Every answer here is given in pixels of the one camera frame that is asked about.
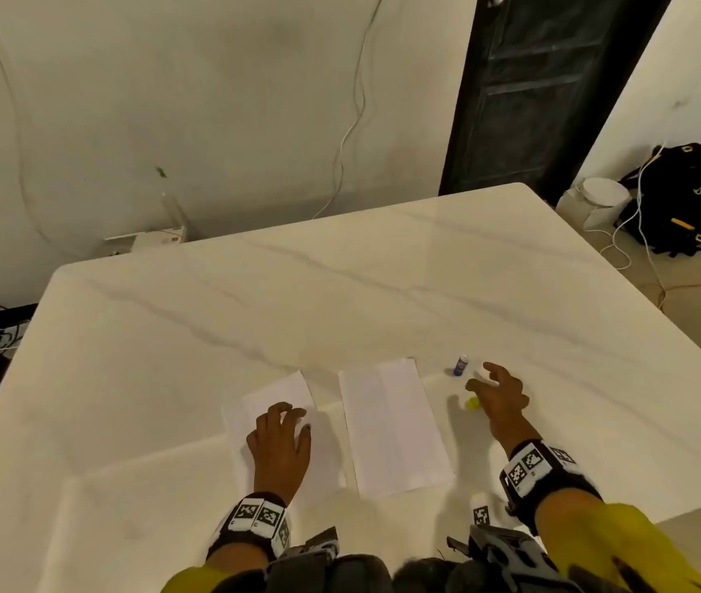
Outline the white folded paper sheet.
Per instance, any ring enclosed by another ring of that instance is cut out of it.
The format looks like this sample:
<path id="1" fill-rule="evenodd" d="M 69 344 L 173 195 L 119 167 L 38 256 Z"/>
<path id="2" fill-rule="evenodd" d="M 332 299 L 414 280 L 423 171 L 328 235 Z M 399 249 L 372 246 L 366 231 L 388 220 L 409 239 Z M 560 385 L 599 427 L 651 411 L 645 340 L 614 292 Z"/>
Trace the white folded paper sheet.
<path id="1" fill-rule="evenodd" d="M 389 497 L 454 479 L 414 358 L 347 368 L 338 376 L 361 497 Z"/>

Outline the white paper sheet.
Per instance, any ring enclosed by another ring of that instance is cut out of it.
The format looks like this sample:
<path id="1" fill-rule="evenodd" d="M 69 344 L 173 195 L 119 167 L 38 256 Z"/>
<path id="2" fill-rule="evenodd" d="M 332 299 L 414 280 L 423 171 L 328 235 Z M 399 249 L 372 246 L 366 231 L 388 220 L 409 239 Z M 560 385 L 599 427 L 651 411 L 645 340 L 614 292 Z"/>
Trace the white paper sheet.
<path id="1" fill-rule="evenodd" d="M 309 425 L 312 431 L 306 476 L 291 504 L 294 509 L 306 509 L 344 488 L 346 479 L 339 444 L 330 422 L 327 415 L 316 408 L 306 379 L 300 371 L 222 405 L 228 446 L 238 484 L 243 493 L 252 491 L 254 465 L 247 446 L 247 435 L 255 429 L 257 417 L 277 402 L 288 402 L 306 410 L 306 416 L 296 427 L 297 436 L 304 424 Z"/>
<path id="2" fill-rule="evenodd" d="M 338 376 L 361 497 L 389 497 L 454 479 L 414 358 L 347 368 Z"/>

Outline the right wristband with marker tags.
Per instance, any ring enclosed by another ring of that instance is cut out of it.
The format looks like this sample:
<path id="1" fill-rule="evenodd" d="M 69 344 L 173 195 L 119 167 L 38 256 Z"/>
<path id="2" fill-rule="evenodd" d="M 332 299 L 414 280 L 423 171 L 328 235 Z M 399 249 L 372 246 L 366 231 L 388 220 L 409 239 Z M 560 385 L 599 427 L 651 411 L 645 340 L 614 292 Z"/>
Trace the right wristband with marker tags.
<path id="1" fill-rule="evenodd" d="M 543 439 L 529 439 L 516 446 L 499 480 L 507 498 L 506 511 L 529 529 L 532 536 L 539 535 L 535 515 L 549 495 L 573 488 L 602 500 L 573 457 Z"/>

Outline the black backpack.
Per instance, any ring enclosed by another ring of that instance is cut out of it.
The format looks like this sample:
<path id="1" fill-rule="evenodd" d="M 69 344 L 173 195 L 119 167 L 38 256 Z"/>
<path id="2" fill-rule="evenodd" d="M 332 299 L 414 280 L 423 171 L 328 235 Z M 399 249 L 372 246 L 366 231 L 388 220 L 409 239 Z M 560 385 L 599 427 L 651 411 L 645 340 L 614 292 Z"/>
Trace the black backpack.
<path id="1" fill-rule="evenodd" d="M 634 193 L 615 227 L 654 254 L 701 252 L 701 143 L 656 146 L 619 182 Z"/>

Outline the person's left hand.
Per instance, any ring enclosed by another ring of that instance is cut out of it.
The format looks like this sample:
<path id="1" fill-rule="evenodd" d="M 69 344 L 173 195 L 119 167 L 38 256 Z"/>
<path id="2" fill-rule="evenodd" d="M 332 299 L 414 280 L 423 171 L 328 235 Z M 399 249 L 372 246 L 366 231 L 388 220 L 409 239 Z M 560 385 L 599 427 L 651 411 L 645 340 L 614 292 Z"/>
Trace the person's left hand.
<path id="1" fill-rule="evenodd" d="M 297 465 L 297 437 L 306 410 L 293 406 L 288 428 L 276 428 L 276 404 L 256 419 L 259 449 L 252 455 L 254 465 L 253 491 L 271 492 L 283 499 L 288 507 L 306 477 L 307 469 Z"/>

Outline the left wristband with marker tags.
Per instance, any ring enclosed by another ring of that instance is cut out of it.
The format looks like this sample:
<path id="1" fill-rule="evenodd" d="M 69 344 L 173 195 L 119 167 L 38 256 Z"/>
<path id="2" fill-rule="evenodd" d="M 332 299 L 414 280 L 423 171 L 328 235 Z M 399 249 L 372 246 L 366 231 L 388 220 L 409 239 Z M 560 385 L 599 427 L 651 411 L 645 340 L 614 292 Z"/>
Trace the left wristband with marker tags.
<path id="1" fill-rule="evenodd" d="M 237 543 L 261 549 L 269 561 L 280 558 L 290 548 L 290 519 L 283 499 L 271 492 L 241 499 L 211 536 L 206 559 L 219 548 Z"/>

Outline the white plastic jar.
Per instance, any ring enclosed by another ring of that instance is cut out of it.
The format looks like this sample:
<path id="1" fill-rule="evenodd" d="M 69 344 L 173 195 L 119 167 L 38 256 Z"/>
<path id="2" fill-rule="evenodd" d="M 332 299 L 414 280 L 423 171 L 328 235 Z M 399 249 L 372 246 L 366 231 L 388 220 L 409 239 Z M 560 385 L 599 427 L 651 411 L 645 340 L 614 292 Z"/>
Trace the white plastic jar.
<path id="1" fill-rule="evenodd" d="M 620 182 L 585 178 L 564 192 L 555 210 L 576 231 L 596 231 L 612 226 L 631 200 Z"/>

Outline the person's left forearm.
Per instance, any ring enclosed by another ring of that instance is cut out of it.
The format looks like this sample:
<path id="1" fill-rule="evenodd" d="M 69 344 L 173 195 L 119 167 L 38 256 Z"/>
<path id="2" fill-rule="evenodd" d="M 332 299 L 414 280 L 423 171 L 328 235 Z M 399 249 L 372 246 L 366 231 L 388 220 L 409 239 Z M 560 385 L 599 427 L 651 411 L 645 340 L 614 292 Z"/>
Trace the person's left forearm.
<path id="1" fill-rule="evenodd" d="M 202 566 L 172 576 L 160 593 L 212 593 L 227 578 L 268 565 L 268 555 L 262 548 L 245 542 L 230 543 L 217 548 Z"/>

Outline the black wooden door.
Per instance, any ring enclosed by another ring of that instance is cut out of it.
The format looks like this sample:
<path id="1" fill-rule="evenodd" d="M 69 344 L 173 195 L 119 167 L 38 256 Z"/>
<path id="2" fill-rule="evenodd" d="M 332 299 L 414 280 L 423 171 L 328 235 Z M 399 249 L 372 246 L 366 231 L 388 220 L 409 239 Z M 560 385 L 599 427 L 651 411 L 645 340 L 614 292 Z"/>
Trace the black wooden door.
<path id="1" fill-rule="evenodd" d="M 672 0 L 477 0 L 439 195 L 522 182 L 555 207 Z"/>

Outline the white power strip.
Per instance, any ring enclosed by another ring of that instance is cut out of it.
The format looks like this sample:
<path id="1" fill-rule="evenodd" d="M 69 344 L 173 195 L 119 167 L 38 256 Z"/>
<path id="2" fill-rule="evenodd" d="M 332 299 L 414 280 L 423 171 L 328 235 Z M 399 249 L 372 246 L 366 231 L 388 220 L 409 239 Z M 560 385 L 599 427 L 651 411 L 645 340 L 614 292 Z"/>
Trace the white power strip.
<path id="1" fill-rule="evenodd" d="M 185 243 L 187 236 L 185 226 L 132 232 L 105 238 L 98 251 L 102 257 L 143 252 Z"/>

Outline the person's right hand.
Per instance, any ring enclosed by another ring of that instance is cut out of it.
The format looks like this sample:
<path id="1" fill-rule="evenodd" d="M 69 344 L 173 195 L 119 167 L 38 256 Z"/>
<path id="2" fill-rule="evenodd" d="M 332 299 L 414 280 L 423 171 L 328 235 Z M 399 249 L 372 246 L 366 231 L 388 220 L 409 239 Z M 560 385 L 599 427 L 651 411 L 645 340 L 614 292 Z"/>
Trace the person's right hand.
<path id="1" fill-rule="evenodd" d="M 487 361 L 484 363 L 486 368 L 494 372 L 494 391 L 473 394 L 481 401 L 493 437 L 506 456 L 511 458 L 516 448 L 525 441 L 541 439 L 542 436 L 523 415 L 530 403 L 529 397 L 523 392 L 523 382 L 503 366 Z"/>

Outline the person's right forearm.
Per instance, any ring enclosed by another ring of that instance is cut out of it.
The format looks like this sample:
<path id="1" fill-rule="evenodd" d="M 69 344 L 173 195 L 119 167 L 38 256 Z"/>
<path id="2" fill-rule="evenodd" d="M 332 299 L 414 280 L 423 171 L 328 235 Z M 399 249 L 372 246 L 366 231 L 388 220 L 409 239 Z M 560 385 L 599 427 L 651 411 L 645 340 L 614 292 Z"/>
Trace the person's right forearm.
<path id="1" fill-rule="evenodd" d="M 580 489 L 551 493 L 535 526 L 558 571 L 579 586 L 628 593 L 701 593 L 701 574 L 637 508 Z"/>

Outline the wristband with marker tags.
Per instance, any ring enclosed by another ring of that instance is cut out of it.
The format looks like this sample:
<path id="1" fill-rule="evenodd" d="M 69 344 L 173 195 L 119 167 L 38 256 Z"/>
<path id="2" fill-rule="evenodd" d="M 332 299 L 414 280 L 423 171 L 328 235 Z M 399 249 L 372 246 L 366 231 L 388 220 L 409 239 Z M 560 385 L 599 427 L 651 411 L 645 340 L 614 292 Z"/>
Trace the wristband with marker tags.
<path id="1" fill-rule="evenodd" d="M 206 559 L 219 548 L 237 543 L 261 549 L 269 561 L 280 558 L 290 548 L 290 519 L 283 499 L 271 492 L 241 499 L 211 536 Z"/>
<path id="2" fill-rule="evenodd" d="M 539 535 L 535 515 L 549 495 L 573 488 L 602 500 L 573 457 L 543 439 L 529 439 L 516 446 L 499 480 L 507 498 L 506 511 L 529 529 L 532 536 Z"/>

